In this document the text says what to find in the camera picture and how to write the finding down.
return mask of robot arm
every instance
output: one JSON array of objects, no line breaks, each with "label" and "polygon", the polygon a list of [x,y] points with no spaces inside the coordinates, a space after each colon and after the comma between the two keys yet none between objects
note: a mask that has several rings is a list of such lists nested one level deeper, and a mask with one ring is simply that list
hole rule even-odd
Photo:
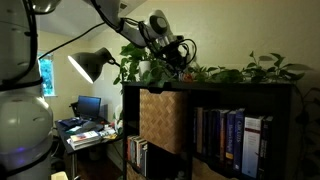
[{"label": "robot arm", "polygon": [[[186,40],[183,36],[172,34],[168,20],[161,10],[151,12],[146,20],[138,22],[118,16],[120,0],[84,1],[93,6],[103,21],[117,33],[136,47],[147,47],[156,58],[164,60],[174,74],[183,71],[195,57],[196,52],[187,62],[189,47],[184,43]],[[180,46],[186,51],[184,56],[179,51]]]}]

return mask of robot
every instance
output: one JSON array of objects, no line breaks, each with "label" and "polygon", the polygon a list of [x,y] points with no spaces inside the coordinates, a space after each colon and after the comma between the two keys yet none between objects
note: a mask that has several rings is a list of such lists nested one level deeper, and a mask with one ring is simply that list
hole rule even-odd
[{"label": "robot", "polygon": [[[162,11],[138,22],[118,17],[120,0],[84,1],[116,33],[137,47],[148,47],[172,72],[186,68],[189,48],[183,36],[172,34]],[[35,16],[54,11],[59,2],[0,1],[0,179],[43,180],[51,174],[53,113],[42,94]]]}]

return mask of bookshelf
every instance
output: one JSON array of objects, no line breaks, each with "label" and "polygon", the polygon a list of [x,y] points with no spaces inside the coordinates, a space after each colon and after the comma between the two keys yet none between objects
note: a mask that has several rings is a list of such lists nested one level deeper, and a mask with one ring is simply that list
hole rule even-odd
[{"label": "bookshelf", "polygon": [[[187,123],[185,158],[173,155],[155,146],[148,145],[148,175],[145,179],[164,179],[172,176],[183,168],[186,179],[192,179],[193,158],[205,162],[210,169],[227,177],[238,179],[253,179],[242,174],[217,166],[213,161],[194,152],[193,148],[193,117],[194,108],[209,106],[212,108],[245,108],[248,114],[272,115],[270,156],[267,158],[266,179],[285,179],[286,151],[288,128],[290,122],[291,95],[293,87],[290,84],[222,84],[222,83],[166,83],[163,88],[146,86],[140,82],[123,83],[123,119],[124,141],[123,157],[126,157],[128,135],[139,135],[140,89],[148,89],[152,93],[162,91],[186,92]],[[124,158],[124,178],[127,173],[127,160]]]}]

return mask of book spine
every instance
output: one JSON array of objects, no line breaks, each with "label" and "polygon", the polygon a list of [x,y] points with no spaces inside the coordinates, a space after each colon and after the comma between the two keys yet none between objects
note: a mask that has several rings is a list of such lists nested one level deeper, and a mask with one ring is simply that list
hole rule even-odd
[{"label": "book spine", "polygon": [[193,112],[193,147],[194,152],[197,151],[197,109]]},{"label": "book spine", "polygon": [[132,138],[131,139],[131,142],[130,142],[130,157],[131,157],[131,163],[134,163],[134,159],[135,159],[135,154],[136,154],[136,150],[135,150],[135,143],[134,143],[134,139],[136,137]]},{"label": "book spine", "polygon": [[207,156],[208,147],[208,110],[203,110],[203,121],[202,121],[202,155]]},{"label": "book spine", "polygon": [[141,162],[140,162],[140,160],[141,160],[141,148],[142,148],[142,145],[143,145],[143,143],[145,143],[146,142],[146,140],[140,140],[140,141],[137,141],[137,166],[140,168],[141,166],[140,166],[140,164],[141,164]]},{"label": "book spine", "polygon": [[145,175],[145,170],[144,170],[145,167],[146,167],[146,154],[145,154],[146,149],[145,149],[145,146],[146,146],[146,144],[142,145],[142,149],[141,149],[141,167],[140,167],[141,174],[144,175],[144,176],[146,176]]},{"label": "book spine", "polygon": [[148,145],[146,145],[144,148],[144,156],[145,156],[145,166],[144,166],[144,169],[143,169],[143,172],[144,172],[144,176],[145,177],[148,177]]},{"label": "book spine", "polygon": [[213,113],[211,110],[208,111],[208,158],[211,159],[213,156],[213,142],[214,142],[214,126],[213,126]]},{"label": "book spine", "polygon": [[197,108],[197,153],[202,153],[202,121],[203,108]]},{"label": "book spine", "polygon": [[215,142],[214,142],[214,161],[220,161],[220,112],[213,110],[215,121]]},{"label": "book spine", "polygon": [[220,164],[225,163],[226,152],[226,113],[220,112]]},{"label": "book spine", "polygon": [[234,118],[235,112],[227,114],[227,136],[226,136],[226,164],[232,169],[233,164],[233,144],[234,144]]},{"label": "book spine", "polygon": [[137,152],[138,152],[138,141],[140,141],[140,140],[141,140],[141,137],[137,137],[137,138],[135,138],[133,140],[134,141],[134,144],[133,144],[133,146],[134,146],[134,153],[133,153],[134,158],[133,158],[133,162],[132,163],[134,163],[135,165],[138,165],[137,164],[137,161],[138,161]]},{"label": "book spine", "polygon": [[130,136],[127,137],[127,160],[130,161],[130,147],[131,147],[131,138]]},{"label": "book spine", "polygon": [[234,122],[233,170],[241,171],[243,147],[244,109],[236,111]]},{"label": "book spine", "polygon": [[243,134],[242,173],[257,177],[261,118],[245,117]]},{"label": "book spine", "polygon": [[266,161],[267,152],[270,147],[270,132],[271,132],[272,117],[268,117],[262,121],[261,125],[261,141],[260,141],[260,152],[259,152],[259,166],[258,166],[258,179],[266,179]]}]

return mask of window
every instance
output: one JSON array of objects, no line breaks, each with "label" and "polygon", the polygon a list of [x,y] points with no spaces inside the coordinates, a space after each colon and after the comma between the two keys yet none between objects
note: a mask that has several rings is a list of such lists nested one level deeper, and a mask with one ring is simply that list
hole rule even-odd
[{"label": "window", "polygon": [[48,96],[55,96],[55,90],[54,90],[54,78],[53,78],[53,61],[52,61],[52,55],[49,54],[42,59],[39,59],[39,69],[40,69],[40,75],[42,76],[43,82],[42,82],[42,90],[43,95],[45,97]]}]

